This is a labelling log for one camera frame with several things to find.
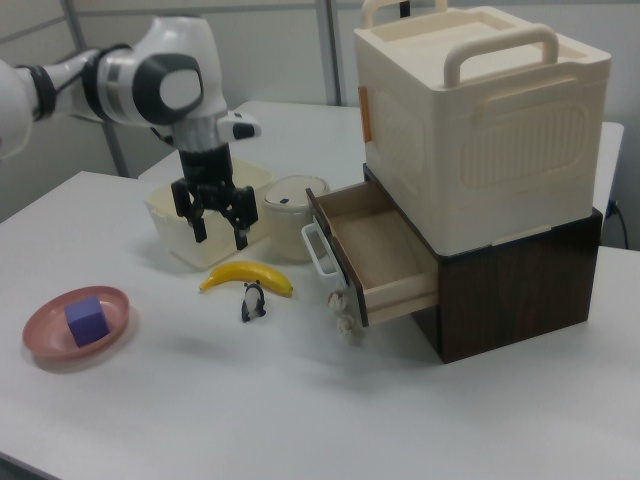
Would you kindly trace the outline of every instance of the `wooden drawer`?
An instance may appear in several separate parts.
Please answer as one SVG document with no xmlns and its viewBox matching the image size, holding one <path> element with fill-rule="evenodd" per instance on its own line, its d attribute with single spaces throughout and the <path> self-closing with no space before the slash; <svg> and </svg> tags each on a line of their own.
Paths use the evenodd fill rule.
<svg viewBox="0 0 640 480">
<path fill-rule="evenodd" d="M 438 304 L 438 262 L 376 184 L 307 194 L 363 326 Z"/>
</svg>

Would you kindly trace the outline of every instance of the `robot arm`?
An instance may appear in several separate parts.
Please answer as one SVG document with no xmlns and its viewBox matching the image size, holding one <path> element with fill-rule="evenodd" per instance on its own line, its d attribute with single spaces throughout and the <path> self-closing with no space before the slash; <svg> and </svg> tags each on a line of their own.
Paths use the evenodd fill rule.
<svg viewBox="0 0 640 480">
<path fill-rule="evenodd" d="M 230 112 L 209 25 L 197 17 L 157 17 L 133 47 L 89 50 L 52 66 L 0 61 L 0 158 L 20 151 L 31 125 L 53 114 L 171 128 L 184 178 L 172 184 L 178 215 L 206 239 L 202 214 L 219 211 L 238 249 L 258 219 L 251 187 L 236 188 L 228 143 L 258 136 L 246 114 Z"/>
</svg>

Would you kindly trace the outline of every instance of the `pink bowl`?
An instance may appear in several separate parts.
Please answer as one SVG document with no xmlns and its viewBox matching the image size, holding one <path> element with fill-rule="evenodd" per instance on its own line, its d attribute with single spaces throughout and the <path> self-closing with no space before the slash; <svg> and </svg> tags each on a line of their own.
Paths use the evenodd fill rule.
<svg viewBox="0 0 640 480">
<path fill-rule="evenodd" d="M 78 347 L 67 325 L 64 307 L 93 295 L 100 300 L 109 333 L 100 340 Z M 40 307 L 24 326 L 22 341 L 38 357 L 82 357 L 114 342 L 128 322 L 129 299 L 123 292 L 112 287 L 85 287 L 60 295 Z"/>
</svg>

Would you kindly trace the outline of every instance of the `orange tag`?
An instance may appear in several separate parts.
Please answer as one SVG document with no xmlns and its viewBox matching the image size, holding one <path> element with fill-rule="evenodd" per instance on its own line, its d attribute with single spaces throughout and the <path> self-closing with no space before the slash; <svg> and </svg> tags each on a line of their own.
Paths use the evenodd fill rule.
<svg viewBox="0 0 640 480">
<path fill-rule="evenodd" d="M 370 142 L 371 125 L 369 124 L 369 97 L 367 96 L 367 87 L 358 87 L 358 96 L 360 97 L 360 118 L 362 120 L 362 136 L 364 143 Z"/>
</svg>

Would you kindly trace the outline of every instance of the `blue block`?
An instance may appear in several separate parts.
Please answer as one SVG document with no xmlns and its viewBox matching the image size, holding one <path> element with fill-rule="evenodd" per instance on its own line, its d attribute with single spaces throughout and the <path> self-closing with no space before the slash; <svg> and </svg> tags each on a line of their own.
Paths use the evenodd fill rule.
<svg viewBox="0 0 640 480">
<path fill-rule="evenodd" d="M 88 297 L 64 307 L 67 325 L 76 345 L 82 347 L 100 340 L 109 333 L 107 319 L 97 296 Z"/>
</svg>

